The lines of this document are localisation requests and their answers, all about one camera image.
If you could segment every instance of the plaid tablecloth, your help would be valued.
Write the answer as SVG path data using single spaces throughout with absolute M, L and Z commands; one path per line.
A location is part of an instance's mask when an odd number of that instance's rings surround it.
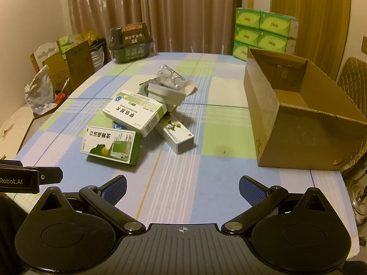
M 137 166 L 80 153 L 84 128 L 120 88 L 138 91 L 167 64 L 196 82 L 197 92 L 175 115 L 194 135 L 196 147 L 175 154 L 154 130 L 143 138 Z M 232 56 L 160 53 L 127 64 L 108 63 L 82 84 L 20 150 L 24 166 L 59 166 L 64 192 L 100 186 L 118 174 L 127 178 L 126 195 L 116 205 L 150 223 L 217 223 L 250 207 L 239 180 L 249 175 L 264 185 L 304 193 L 319 187 L 352 238 L 350 257 L 359 251 L 352 207 L 339 172 L 260 168 L 256 164 L 250 115 L 243 88 L 245 62 Z M 30 211 L 39 195 L 11 194 Z

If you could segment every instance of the light switch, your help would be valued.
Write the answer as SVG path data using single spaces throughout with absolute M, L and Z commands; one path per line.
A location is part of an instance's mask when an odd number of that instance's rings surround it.
M 362 53 L 367 55 L 367 37 L 366 36 L 363 36 L 361 51 Z

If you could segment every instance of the green and white medicine box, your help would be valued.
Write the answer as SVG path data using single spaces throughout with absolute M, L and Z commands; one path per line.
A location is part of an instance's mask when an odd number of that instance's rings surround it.
M 260 31 L 258 47 L 271 50 L 273 52 L 294 54 L 296 40 L 288 39 L 273 33 Z
M 155 126 L 155 129 L 176 154 L 192 148 L 195 145 L 194 135 L 188 131 L 179 120 L 170 114 L 164 115 Z
M 257 47 L 259 30 L 236 25 L 234 29 L 234 40 Z
M 251 47 L 250 45 L 241 43 L 239 41 L 234 41 L 233 43 L 233 53 L 232 55 L 238 59 L 246 61 L 247 59 L 247 48 Z
M 296 39 L 298 35 L 298 21 L 292 16 L 262 11 L 260 29 Z
M 165 104 L 139 94 L 121 90 L 103 113 L 129 130 L 146 137 L 167 112 Z
M 236 24 L 258 29 L 261 11 L 248 8 L 236 9 Z
M 87 125 L 80 152 L 136 165 L 141 138 L 135 131 Z

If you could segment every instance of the yellow stripe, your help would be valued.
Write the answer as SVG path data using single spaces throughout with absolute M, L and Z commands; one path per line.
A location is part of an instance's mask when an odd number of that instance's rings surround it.
M 155 172 L 155 170 L 157 168 L 159 158 L 160 158 L 160 156 L 162 154 L 163 146 L 164 146 L 164 142 L 162 142 L 161 149 L 159 150 L 159 154 L 158 154 L 158 157 L 157 157 L 157 161 L 154 164 L 154 167 L 153 167 L 153 170 L 152 170 L 152 174 L 150 175 L 150 179 L 149 179 L 148 185 L 146 186 L 146 189 L 145 189 L 145 192 L 144 192 L 144 195 L 143 195 L 143 199 L 141 200 L 141 204 L 140 204 L 140 207 L 139 207 L 139 210 L 138 210 L 138 214 L 136 214 L 136 218 L 135 218 L 136 220 L 139 220 L 139 215 L 140 215 L 141 209 L 142 209 L 142 207 L 144 205 L 145 197 L 146 197 L 146 195 L 148 193 L 148 189 L 149 189 L 150 183 L 151 183 L 151 181 L 153 179 L 154 172 Z

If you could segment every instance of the ribbed gray surface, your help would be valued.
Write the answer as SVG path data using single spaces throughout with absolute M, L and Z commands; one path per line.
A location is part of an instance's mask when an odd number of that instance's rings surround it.
M 122 239 L 116 251 L 80 275 L 280 275 L 261 263 L 242 238 L 226 236 L 215 225 L 152 224 L 140 236 Z M 334 271 L 330 275 L 342 275 Z

